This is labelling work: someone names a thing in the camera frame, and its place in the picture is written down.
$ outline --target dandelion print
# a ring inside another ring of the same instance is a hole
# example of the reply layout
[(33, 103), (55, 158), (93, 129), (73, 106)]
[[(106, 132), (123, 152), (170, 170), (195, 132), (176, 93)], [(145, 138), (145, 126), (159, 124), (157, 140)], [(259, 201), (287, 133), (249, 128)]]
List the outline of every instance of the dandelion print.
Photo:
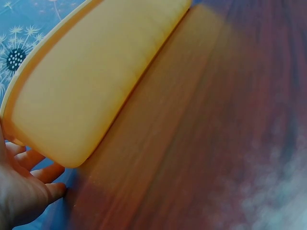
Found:
[(56, 1), (57, 1), (57, 0), (49, 0), (49, 1), (52, 1), (52, 2), (53, 2), (53, 5), (54, 5), (54, 9), (55, 9), (55, 11), (56, 11), (56, 14), (57, 14), (59, 20), (61, 21), (62, 19), (61, 19), (61, 16), (59, 15), (59, 11), (58, 11), (58, 8), (57, 8), (57, 5), (56, 5)]
[(16, 70), (30, 51), (44, 38), (35, 26), (14, 26), (6, 34), (0, 35), (0, 97), (6, 90)]
[(3, 7), (8, 7), (8, 8), (10, 8), (10, 9), (12, 9), (11, 4), (12, 4), (12, 2), (8, 1), (7, 3), (5, 3), (5, 4), (3, 5)]

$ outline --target orange container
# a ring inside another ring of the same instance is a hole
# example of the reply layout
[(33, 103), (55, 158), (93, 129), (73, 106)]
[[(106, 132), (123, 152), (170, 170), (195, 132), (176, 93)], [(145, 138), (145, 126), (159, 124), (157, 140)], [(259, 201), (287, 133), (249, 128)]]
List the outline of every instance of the orange container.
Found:
[(5, 138), (81, 165), (190, 4), (86, 1), (16, 71), (0, 110)]

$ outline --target hand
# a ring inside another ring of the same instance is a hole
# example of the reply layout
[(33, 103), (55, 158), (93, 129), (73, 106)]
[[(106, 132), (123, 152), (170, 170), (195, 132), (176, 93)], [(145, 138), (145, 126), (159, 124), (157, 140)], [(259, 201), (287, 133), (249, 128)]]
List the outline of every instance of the hand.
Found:
[(31, 171), (44, 157), (34, 150), (26, 151), (4, 143), (0, 132), (0, 229), (11, 229), (29, 223), (45, 208), (61, 198), (65, 184), (53, 183), (64, 168), (52, 164)]

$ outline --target finger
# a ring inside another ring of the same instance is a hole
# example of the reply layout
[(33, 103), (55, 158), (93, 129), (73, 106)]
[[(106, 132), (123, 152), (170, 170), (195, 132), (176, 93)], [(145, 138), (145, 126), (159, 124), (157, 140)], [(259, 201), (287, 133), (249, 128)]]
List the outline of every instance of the finger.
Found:
[(29, 151), (17, 154), (15, 156), (15, 159), (20, 164), (20, 166), (30, 171), (38, 163), (40, 163), (43, 159), (45, 159), (45, 157), (34, 150), (29, 150)]
[(64, 171), (65, 168), (63, 166), (54, 163), (46, 168), (33, 170), (31, 171), (31, 174), (41, 182), (48, 184), (61, 176)]
[(66, 192), (66, 186), (64, 183), (46, 184), (46, 187), (49, 191), (48, 204), (51, 204), (60, 199)]
[(5, 143), (5, 146), (6, 146), (7, 151), (13, 156), (19, 153), (22, 153), (22, 152), (26, 152), (25, 146), (15, 145), (14, 143), (11, 143), (11, 142)]

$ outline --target wood grain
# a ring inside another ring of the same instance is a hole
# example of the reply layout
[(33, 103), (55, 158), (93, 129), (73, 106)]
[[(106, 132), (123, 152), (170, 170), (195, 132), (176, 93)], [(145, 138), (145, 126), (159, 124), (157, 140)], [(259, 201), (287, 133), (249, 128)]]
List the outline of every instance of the wood grain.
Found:
[(188, 12), (80, 168), (67, 229), (307, 228), (307, 3), (217, 2)]

